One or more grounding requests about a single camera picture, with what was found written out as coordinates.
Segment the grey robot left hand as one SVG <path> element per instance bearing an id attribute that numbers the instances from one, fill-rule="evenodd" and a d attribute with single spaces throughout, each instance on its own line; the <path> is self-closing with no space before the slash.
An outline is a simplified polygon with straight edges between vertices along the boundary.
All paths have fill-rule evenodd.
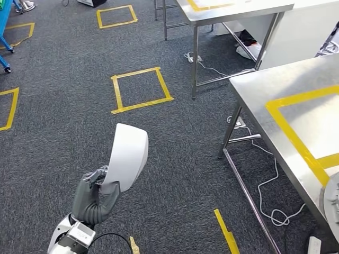
<path id="1" fill-rule="evenodd" d="M 108 195 L 104 201 L 100 201 L 99 192 L 107 172 L 108 167 L 103 166 L 82 175 L 73 200 L 71 217 L 91 229 L 106 220 L 121 193 L 119 181 L 109 183 Z"/>

